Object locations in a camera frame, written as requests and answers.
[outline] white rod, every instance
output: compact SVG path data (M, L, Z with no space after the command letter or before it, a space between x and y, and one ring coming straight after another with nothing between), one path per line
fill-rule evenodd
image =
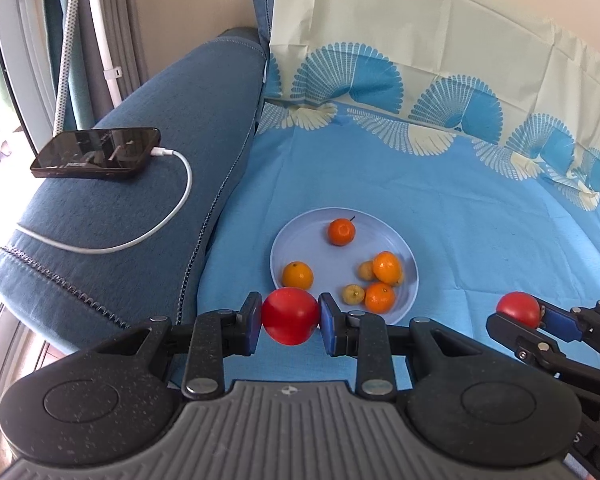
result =
M102 60L102 68L104 70L112 70L113 62L111 61L111 52L109 50L109 41L107 41L107 33L104 28L104 15L102 12L102 0L89 0L91 6L91 16L93 19L93 27L96 31L96 41L98 42L98 50L100 51L100 59ZM122 102L120 88L118 87L117 79L107 79L111 101L116 107Z

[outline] cable connector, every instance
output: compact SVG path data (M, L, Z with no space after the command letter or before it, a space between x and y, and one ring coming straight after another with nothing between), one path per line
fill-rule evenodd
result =
M173 150L167 150L166 148L153 148L151 150L151 156L165 156L173 155Z

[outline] phone screen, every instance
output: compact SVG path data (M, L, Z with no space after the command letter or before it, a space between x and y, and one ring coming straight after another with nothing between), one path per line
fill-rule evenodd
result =
M159 141L156 128L61 132L42 148L31 171L41 176L127 174L144 164Z

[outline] plate rim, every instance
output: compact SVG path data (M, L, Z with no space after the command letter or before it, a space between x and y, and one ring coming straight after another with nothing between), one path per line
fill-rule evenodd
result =
M387 224L386 222L382 221L378 217L373 216L373 215L371 215L369 213L366 213L364 211L360 211L358 209L352 209L350 207L338 207L338 206L317 207L317 208L314 208L314 209L309 209L308 211L304 211L303 213L300 213L300 214L294 216L291 220L289 220L286 224L284 224L280 228L280 230L278 231L278 234L276 234L276 237L273 239L273 243L271 244L271 249L269 251L269 273L271 275L271 279L273 280L273 286L275 287L275 290L278 290L279 288L282 288L282 284L278 283L278 280L276 279L275 272L273 270L273 250L276 247L276 243L278 243L278 239L280 238L280 234L282 233L282 231L284 231L288 227L289 224L295 222L301 216L308 215L308 214L314 213L316 211L327 210L327 209L344 209L346 211L351 211L352 213L362 214L362 215L366 215L366 216L368 216L370 218L373 218L374 220L380 222L381 224L384 224L387 228L389 228L392 232L394 232L394 234L400 240L403 241L404 245L409 250L409 253L411 254L411 259L413 260L413 265L415 266L415 269L416 269L416 280L415 280L415 286L414 286L415 291L413 293L413 299L411 300L411 304L407 307L406 312L404 313L404 315L400 319L398 319L397 321L395 321L395 323L400 322L409 313L409 311L411 310L411 307L413 307L413 304L415 303L416 298L418 297L418 291L420 290L420 270L418 269L418 263L416 261L416 257L414 256L413 251L411 250L411 247L409 246L409 244L407 243L407 241L404 238L402 238L402 236L400 235L400 233L398 231L396 231L393 227L391 227L389 224Z

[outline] blue sofa armrest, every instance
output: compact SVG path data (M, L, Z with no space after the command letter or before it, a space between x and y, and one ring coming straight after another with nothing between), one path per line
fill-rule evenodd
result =
M89 256L14 233L0 251L7 307L57 348L71 352L152 315L191 322L206 246L248 158L265 54L254 29L203 44L156 75L99 128L154 126L161 146L183 153L194 183L181 211L128 250ZM109 247L156 225L184 190L183 166L153 159L130 181L47 179L20 223L71 245Z

